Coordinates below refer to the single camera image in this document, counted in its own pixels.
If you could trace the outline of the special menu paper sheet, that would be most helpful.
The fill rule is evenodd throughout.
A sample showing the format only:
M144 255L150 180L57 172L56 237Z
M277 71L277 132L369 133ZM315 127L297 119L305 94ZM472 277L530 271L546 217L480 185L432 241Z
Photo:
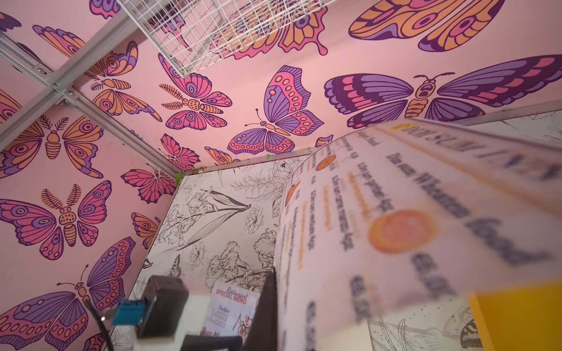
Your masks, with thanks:
M253 324L260 294L215 282L200 331L201 336L240 336L245 342Z

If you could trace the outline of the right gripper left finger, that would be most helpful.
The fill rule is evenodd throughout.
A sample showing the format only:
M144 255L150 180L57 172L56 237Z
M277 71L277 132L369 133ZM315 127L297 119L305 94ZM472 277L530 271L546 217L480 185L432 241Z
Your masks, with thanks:
M243 351L276 351L278 297L276 270L269 272L261 291L253 324L243 345Z

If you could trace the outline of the dim sum menu sheet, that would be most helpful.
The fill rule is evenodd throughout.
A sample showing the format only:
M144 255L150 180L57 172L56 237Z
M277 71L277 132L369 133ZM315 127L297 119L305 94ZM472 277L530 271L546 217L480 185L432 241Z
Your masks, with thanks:
M277 347L464 293L561 279L561 148L401 120L291 173L275 253Z

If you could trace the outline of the yellow plastic tray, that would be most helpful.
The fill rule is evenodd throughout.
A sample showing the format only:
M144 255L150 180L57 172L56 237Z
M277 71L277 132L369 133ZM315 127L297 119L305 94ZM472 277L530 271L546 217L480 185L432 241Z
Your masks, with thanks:
M485 350L561 349L561 282L468 300Z

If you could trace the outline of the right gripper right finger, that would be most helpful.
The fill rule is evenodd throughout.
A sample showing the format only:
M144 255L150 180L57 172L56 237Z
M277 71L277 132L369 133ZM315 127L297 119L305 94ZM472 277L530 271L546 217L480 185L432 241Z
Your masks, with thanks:
M372 350L367 320L372 316L364 280L349 282L351 318L338 315L336 327L320 338L320 350Z

